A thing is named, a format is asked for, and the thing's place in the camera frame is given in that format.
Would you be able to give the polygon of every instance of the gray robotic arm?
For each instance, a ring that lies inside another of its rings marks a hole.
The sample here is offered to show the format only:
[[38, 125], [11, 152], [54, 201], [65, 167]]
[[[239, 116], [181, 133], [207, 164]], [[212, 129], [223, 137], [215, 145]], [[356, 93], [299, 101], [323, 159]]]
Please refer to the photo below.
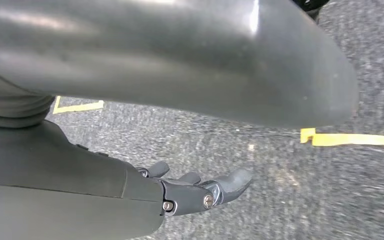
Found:
[[290, 0], [0, 0], [0, 239], [139, 237], [251, 183], [244, 169], [165, 179], [165, 163], [71, 144], [44, 120], [56, 95], [289, 128], [358, 102], [353, 67]]

